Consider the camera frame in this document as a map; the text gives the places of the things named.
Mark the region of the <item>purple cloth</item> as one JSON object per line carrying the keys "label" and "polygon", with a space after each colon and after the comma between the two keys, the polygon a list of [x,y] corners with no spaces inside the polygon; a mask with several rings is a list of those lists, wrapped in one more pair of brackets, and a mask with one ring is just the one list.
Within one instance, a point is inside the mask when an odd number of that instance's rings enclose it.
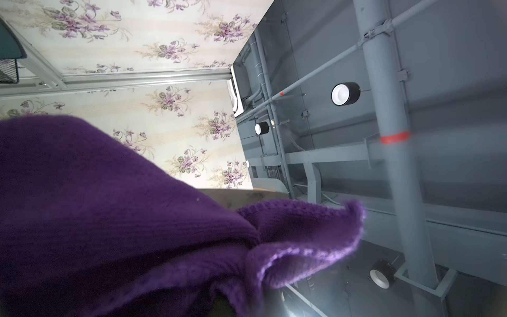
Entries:
{"label": "purple cloth", "polygon": [[1,123],[2,316],[281,316],[367,213],[198,190],[86,121]]}

